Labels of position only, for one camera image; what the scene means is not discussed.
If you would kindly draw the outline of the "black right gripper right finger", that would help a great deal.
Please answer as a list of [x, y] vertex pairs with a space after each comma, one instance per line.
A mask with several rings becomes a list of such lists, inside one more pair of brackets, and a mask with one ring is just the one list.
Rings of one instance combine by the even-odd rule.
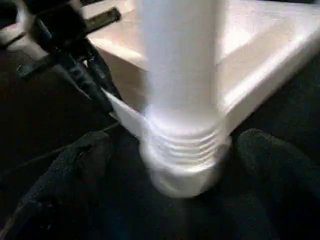
[[320, 167], [293, 144], [259, 129], [242, 132], [238, 156], [282, 240], [320, 238]]

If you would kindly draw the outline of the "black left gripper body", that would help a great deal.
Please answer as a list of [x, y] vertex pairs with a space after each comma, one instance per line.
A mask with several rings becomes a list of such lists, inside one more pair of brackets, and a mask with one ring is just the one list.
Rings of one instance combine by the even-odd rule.
[[56, 65], [76, 42], [122, 18], [118, 8], [111, 7], [85, 19], [71, 0], [28, 0], [26, 10], [32, 16], [28, 34], [48, 53], [26, 68], [28, 76]]

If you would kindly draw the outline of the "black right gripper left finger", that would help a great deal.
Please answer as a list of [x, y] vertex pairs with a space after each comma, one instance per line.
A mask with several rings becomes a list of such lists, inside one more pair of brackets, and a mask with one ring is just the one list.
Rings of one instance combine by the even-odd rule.
[[99, 191], [111, 155], [106, 132], [89, 132], [76, 140], [20, 199], [0, 238], [100, 240]]

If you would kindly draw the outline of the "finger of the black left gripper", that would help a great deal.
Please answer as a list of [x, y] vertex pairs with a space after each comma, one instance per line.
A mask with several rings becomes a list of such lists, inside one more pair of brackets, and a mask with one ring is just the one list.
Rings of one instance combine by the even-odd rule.
[[100, 55], [99, 51], [90, 41], [84, 42], [84, 49], [89, 72], [93, 74], [94, 78], [103, 89], [120, 100], [121, 95], [113, 83], [110, 68]]
[[109, 99], [95, 82], [83, 62], [74, 59], [72, 56], [64, 56], [60, 60], [60, 65], [71, 77], [75, 85], [91, 99], [95, 107], [105, 114], [113, 111], [113, 106]]

